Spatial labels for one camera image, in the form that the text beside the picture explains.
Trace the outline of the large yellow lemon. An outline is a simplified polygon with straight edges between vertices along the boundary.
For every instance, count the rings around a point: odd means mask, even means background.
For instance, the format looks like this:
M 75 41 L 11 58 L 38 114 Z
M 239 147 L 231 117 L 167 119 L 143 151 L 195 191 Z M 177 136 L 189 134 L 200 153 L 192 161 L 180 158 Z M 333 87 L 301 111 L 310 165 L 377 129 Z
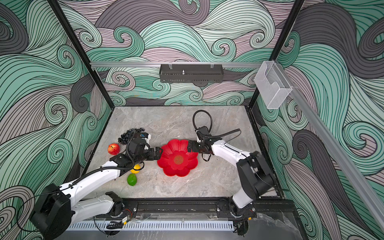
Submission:
M 134 167 L 133 167 L 133 169 L 132 170 L 130 170 L 130 172 L 132 173 L 132 174 L 138 174 L 140 171 L 141 171 L 141 166 L 139 165 L 139 164 L 137 164 L 137 165 L 135 165 Z

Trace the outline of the red apple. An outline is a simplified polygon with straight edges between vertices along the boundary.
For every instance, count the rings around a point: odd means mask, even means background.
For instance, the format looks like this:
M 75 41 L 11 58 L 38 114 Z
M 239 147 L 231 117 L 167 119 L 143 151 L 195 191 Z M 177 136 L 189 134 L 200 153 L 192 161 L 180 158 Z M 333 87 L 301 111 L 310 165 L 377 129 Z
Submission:
M 108 146 L 108 153 L 110 154 L 110 155 L 113 155 L 113 156 L 115 156 L 115 155 L 117 155 L 117 154 L 119 154 L 120 153 L 120 145 L 119 144 L 115 144 L 115 143 L 113 143 L 113 144 L 110 144 L 109 146 Z

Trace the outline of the red flower-shaped fruit bowl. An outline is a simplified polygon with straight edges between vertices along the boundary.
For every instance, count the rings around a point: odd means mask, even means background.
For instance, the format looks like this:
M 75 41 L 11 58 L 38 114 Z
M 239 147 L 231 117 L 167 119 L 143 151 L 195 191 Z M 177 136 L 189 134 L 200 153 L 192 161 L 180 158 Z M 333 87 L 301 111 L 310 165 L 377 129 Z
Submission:
M 188 152 L 188 144 L 188 140 L 174 139 L 161 147 L 163 153 L 157 164 L 166 176 L 185 177 L 198 166 L 198 153 Z

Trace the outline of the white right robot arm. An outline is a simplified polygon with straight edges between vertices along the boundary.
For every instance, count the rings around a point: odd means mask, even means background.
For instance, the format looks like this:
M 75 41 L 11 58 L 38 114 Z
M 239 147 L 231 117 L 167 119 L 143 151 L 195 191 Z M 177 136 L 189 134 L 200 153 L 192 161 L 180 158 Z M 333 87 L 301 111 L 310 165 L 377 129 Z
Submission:
M 188 141 L 188 152 L 217 156 L 234 165 L 241 182 L 240 190 L 231 197 L 229 208 L 235 218 L 245 215 L 245 208 L 274 188 L 276 177 L 263 154 L 237 149 L 224 140 Z

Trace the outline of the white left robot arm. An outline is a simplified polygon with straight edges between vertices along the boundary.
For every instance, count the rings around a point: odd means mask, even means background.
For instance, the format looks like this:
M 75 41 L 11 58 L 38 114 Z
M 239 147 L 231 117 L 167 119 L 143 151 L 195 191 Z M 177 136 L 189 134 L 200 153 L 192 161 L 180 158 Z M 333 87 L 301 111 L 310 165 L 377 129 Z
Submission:
M 48 185 L 36 201 L 29 220 L 45 240 L 54 240 L 69 226 L 91 217 L 120 217 L 124 212 L 124 204 L 122 198 L 114 192 L 107 192 L 96 199 L 83 198 L 105 183 L 133 170 L 136 164 L 159 160 L 162 153 L 163 150 L 156 147 L 139 152 L 133 159 L 119 154 L 74 181 L 61 186 Z

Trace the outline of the black grape bunch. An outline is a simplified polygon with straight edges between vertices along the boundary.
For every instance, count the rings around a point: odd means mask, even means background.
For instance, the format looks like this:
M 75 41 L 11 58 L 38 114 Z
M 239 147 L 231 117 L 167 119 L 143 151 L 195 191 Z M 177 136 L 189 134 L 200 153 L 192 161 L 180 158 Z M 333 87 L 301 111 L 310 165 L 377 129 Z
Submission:
M 144 130 L 145 129 L 143 128 L 127 130 L 118 138 L 118 143 L 127 145 L 135 137 L 136 134 L 144 132 Z

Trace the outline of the green lime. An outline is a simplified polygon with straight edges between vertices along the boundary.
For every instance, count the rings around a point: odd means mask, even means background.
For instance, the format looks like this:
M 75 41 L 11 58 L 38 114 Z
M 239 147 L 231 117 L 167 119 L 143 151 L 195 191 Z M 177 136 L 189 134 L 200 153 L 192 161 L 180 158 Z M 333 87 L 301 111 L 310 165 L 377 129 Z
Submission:
M 137 179 L 136 174 L 130 174 L 130 175 L 128 175 L 128 177 L 127 177 L 127 183 L 128 183 L 128 185 L 130 185 L 130 186 L 135 186 L 135 185 L 137 184 L 137 181 L 138 181 L 138 179 Z

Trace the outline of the black perforated wall tray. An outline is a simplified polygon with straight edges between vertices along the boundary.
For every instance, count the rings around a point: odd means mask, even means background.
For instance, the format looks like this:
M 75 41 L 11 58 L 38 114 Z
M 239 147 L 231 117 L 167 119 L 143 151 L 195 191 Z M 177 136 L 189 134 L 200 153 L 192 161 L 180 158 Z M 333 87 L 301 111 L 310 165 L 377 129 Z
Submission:
M 224 69 L 222 65 L 161 65 L 159 75 L 163 83 L 193 83 L 204 86 L 208 83 L 221 83 Z

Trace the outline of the clear plastic wall bin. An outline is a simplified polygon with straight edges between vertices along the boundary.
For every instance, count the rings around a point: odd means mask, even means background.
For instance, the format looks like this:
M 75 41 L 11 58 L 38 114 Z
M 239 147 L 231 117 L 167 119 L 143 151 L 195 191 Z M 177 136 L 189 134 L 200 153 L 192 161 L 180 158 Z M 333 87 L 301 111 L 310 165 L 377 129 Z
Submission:
M 269 110 L 279 109 L 292 91 L 283 66 L 275 61 L 264 61 L 254 82 Z

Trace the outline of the aluminium rail back wall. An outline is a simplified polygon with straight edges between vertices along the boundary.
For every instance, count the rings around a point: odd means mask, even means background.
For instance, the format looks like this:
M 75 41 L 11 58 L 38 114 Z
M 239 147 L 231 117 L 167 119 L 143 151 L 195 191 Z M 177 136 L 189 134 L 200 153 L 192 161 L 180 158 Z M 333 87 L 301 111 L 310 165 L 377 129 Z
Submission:
M 160 68 L 161 65 L 222 65 L 223 68 L 259 68 L 262 63 L 247 62 L 122 62 L 122 61 L 97 61 L 90 62 L 92 68 Z

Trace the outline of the aluminium rail wall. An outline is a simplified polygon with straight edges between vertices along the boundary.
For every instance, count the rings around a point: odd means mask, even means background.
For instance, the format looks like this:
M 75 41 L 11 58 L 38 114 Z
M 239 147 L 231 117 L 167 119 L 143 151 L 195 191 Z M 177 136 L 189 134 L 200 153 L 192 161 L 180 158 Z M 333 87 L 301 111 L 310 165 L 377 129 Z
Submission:
M 320 104 L 317 102 L 315 91 L 311 84 L 308 80 L 295 80 L 280 63 L 276 62 L 275 64 L 282 75 L 281 79 L 284 86 L 292 90 L 290 95 L 308 118 L 328 153 L 336 161 L 352 187 L 354 187 L 371 216 L 375 219 L 380 229 L 383 230 L 384 203 L 319 116 L 318 107 Z
M 90 62 L 92 68 L 160 68 L 161 65 L 222 65 L 223 68 L 259 68 L 262 63 L 247 62 L 122 62 L 122 61 L 97 61 Z

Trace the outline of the black frame post left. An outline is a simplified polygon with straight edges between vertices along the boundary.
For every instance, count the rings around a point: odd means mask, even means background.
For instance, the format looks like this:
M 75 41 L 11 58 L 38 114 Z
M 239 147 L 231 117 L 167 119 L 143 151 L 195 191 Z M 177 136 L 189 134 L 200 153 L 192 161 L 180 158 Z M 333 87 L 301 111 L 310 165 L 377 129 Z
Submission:
M 95 70 L 92 69 L 91 61 L 88 58 L 83 47 L 81 46 L 80 41 L 76 37 L 76 34 L 75 34 L 73 28 L 71 27 L 68 19 L 66 18 L 62 8 L 60 7 L 59 2 L 54 1 L 54 0 L 47 0 L 47 2 L 50 5 L 51 9 L 53 10 L 58 21 L 60 22 L 61 26 L 63 27 L 64 31 L 66 32 L 67 36 L 69 37 L 71 43 L 74 45 L 75 50 L 79 54 L 83 63 L 85 64 L 85 66 L 86 66 L 88 72 L 90 73 L 92 79 L 94 80 L 96 86 L 101 91 L 101 94 L 103 95 L 104 99 L 106 100 L 108 106 L 113 111 L 115 109 L 115 105 L 114 105 L 112 99 L 110 98 L 106 88 L 104 87 L 104 84 L 103 84 L 100 76 L 98 75 L 98 73 Z

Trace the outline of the black frame post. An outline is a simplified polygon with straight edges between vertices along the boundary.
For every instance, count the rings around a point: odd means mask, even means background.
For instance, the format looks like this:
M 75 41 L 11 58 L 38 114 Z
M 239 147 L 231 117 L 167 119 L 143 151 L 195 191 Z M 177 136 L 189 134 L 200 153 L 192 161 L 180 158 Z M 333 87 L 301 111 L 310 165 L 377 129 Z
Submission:
M 304 1 L 293 1 L 289 3 L 290 11 L 288 13 L 287 17 L 283 17 L 281 15 L 281 11 L 275 11 L 276 14 L 278 14 L 278 17 L 282 19 L 278 22 L 276 25 L 276 28 L 281 31 L 279 38 L 277 40 L 277 43 L 275 44 L 275 47 L 273 48 L 273 51 L 271 53 L 271 56 L 269 60 L 267 61 L 275 61 L 278 64 L 281 64 L 278 60 L 278 57 L 283 52 L 283 46 L 285 45 L 286 41 L 288 40 L 289 34 L 295 24 L 295 21 L 304 5 Z M 258 104 L 257 100 L 262 100 L 262 96 L 260 95 L 260 92 L 258 88 L 256 89 L 250 103 L 249 103 L 249 109 L 251 111 L 256 111 L 260 104 Z
M 54 0 L 47 0 L 47 2 L 50 5 L 51 9 L 53 10 L 58 21 L 60 22 L 61 26 L 63 27 L 64 31 L 66 32 L 67 36 L 69 37 L 71 43 L 74 45 L 75 50 L 79 54 L 83 63 L 85 64 L 85 66 L 86 66 L 88 72 L 90 73 L 92 79 L 94 80 L 96 86 L 101 91 L 101 94 L 103 95 L 104 99 L 106 100 L 108 106 L 113 111 L 115 109 L 115 105 L 114 105 L 112 99 L 110 98 L 106 88 L 104 87 L 104 84 L 103 84 L 100 76 L 98 75 L 98 73 L 95 70 L 92 69 L 91 61 L 88 58 L 83 47 L 81 46 L 80 41 L 76 37 L 76 34 L 75 34 L 73 28 L 71 27 L 68 19 L 66 18 L 62 8 L 60 7 L 59 2 L 54 1 Z

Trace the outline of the black frame post right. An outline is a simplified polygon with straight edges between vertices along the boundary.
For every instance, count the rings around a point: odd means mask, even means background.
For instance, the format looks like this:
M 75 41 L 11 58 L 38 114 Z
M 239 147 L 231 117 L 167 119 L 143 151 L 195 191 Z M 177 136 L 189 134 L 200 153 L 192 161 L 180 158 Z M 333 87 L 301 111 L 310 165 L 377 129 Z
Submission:
M 281 11 L 275 11 L 276 14 L 278 14 L 278 17 L 282 19 L 278 22 L 276 25 L 276 28 L 281 31 L 279 38 L 277 40 L 277 43 L 275 44 L 275 47 L 273 48 L 273 51 L 271 53 L 271 56 L 269 60 L 267 61 L 275 61 L 278 64 L 281 64 L 278 60 L 278 57 L 283 52 L 283 46 L 285 45 L 286 41 L 288 40 L 289 34 L 295 24 L 295 21 L 304 5 L 304 1 L 293 1 L 289 3 L 290 11 L 288 13 L 287 17 L 283 17 L 281 15 Z M 256 89 L 250 103 L 249 103 L 249 109 L 251 111 L 256 111 L 260 104 L 258 104 L 257 100 L 262 100 L 262 96 L 260 95 L 260 92 L 258 88 Z

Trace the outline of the aluminium rail right wall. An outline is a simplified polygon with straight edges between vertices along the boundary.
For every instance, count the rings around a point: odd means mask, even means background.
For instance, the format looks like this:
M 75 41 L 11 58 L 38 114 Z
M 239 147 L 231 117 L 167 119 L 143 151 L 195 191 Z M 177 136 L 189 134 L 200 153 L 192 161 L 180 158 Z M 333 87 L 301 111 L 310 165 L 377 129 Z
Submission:
M 317 102 L 315 91 L 311 84 L 308 80 L 295 80 L 280 63 L 276 62 L 275 64 L 282 75 L 281 79 L 284 86 L 292 90 L 290 95 L 308 118 L 328 153 L 336 161 L 352 187 L 354 187 L 371 216 L 375 219 L 380 229 L 383 230 L 384 203 L 319 116 L 318 107 L 320 104 Z

